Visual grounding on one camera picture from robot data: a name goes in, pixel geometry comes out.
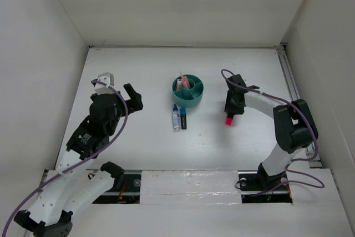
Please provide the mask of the black marker blue cap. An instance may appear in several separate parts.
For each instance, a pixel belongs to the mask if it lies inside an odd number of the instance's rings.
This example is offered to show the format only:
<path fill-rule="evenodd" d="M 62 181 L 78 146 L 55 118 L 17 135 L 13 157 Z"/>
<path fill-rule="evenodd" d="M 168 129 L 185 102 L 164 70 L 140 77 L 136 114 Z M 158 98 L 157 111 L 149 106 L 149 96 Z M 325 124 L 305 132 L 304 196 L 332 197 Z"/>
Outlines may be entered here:
<path fill-rule="evenodd" d="M 180 108 L 180 121 L 181 121 L 181 129 L 187 129 L 187 116 L 186 116 L 186 109 Z"/>

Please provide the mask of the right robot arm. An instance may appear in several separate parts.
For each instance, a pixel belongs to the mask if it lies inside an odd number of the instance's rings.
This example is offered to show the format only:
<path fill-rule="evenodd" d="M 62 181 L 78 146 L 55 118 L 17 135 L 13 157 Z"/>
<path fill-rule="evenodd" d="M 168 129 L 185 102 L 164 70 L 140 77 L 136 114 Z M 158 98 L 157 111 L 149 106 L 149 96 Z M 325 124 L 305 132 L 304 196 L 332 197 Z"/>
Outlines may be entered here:
<path fill-rule="evenodd" d="M 286 186 L 290 183 L 286 172 L 293 162 L 299 161 L 296 156 L 300 150 L 311 144 L 318 146 L 318 130 L 307 102 L 285 100 L 262 92 L 257 86 L 247 86 L 239 74 L 231 74 L 225 81 L 228 86 L 226 125 L 231 126 L 234 116 L 251 108 L 273 119 L 276 138 L 275 147 L 260 163 L 257 173 L 250 180 L 240 177 L 236 187 L 259 196 Z"/>

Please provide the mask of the clear spray bottle blue cap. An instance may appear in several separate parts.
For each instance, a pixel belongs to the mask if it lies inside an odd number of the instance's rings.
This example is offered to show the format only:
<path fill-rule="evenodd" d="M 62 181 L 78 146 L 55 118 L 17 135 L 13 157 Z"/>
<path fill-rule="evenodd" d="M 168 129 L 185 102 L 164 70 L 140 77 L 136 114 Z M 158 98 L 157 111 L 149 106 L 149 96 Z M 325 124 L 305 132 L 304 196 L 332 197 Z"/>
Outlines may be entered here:
<path fill-rule="evenodd" d="M 178 112 L 178 107 L 176 104 L 173 105 L 173 130 L 178 132 L 181 129 L 180 126 L 180 115 Z"/>

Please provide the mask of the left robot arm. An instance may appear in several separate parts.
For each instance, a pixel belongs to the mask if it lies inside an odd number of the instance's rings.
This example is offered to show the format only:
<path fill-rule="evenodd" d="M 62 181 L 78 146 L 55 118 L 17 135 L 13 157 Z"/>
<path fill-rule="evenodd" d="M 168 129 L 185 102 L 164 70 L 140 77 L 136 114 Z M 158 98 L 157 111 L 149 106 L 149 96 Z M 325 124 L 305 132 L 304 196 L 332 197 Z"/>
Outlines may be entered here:
<path fill-rule="evenodd" d="M 95 93 L 89 115 L 80 123 L 67 142 L 56 174 L 45 181 L 22 202 L 32 196 L 38 199 L 26 210 L 19 204 L 10 217 L 34 236 L 68 236 L 73 228 L 72 219 L 79 211 L 89 206 L 107 190 L 119 190 L 123 186 L 124 169 L 107 162 L 92 177 L 89 184 L 78 192 L 75 184 L 100 153 L 109 148 L 124 130 L 117 125 L 128 116 L 143 109 L 141 94 L 131 84 L 124 89 L 129 99 L 125 100 L 112 85 L 101 79 L 92 81 Z"/>

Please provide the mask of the orange marker pen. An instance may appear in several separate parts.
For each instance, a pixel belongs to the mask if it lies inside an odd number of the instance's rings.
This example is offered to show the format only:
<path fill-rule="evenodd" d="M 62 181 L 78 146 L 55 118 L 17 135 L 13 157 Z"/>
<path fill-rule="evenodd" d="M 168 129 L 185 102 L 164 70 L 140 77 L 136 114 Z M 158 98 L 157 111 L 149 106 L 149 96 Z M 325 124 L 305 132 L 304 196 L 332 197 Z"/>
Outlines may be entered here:
<path fill-rule="evenodd" d="M 185 77 L 186 78 L 186 80 L 187 80 L 187 83 L 188 83 L 188 87 L 190 88 L 190 89 L 192 89 L 193 87 L 194 87 L 194 85 L 195 85 L 195 82 L 192 80 L 192 79 L 190 79 L 189 77 Z"/>

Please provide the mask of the black pink highlighter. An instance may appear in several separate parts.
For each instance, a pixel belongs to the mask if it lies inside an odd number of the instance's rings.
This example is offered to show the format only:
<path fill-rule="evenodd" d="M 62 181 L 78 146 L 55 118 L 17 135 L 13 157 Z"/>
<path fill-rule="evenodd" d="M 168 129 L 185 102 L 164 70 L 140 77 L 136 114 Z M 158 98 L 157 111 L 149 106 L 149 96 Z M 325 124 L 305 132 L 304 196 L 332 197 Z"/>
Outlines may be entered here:
<path fill-rule="evenodd" d="M 226 117 L 226 120 L 225 120 L 225 124 L 226 124 L 227 126 L 232 126 L 232 124 L 233 124 L 233 118 L 234 118 L 234 115 L 231 114 L 231 113 L 228 113 L 228 114 L 227 114 L 227 117 Z"/>

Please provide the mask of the red pink pen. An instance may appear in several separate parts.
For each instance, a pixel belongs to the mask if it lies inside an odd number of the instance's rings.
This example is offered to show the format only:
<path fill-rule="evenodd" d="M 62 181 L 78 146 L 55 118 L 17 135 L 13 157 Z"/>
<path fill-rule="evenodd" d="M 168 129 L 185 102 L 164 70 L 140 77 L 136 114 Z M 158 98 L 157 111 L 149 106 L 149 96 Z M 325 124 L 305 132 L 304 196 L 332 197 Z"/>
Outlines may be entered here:
<path fill-rule="evenodd" d="M 182 81 L 183 81 L 183 87 L 188 87 L 188 83 L 187 83 L 187 80 L 186 80 L 186 78 L 185 78 L 185 76 L 180 72 L 180 77 L 181 77 L 181 79 L 182 79 Z"/>

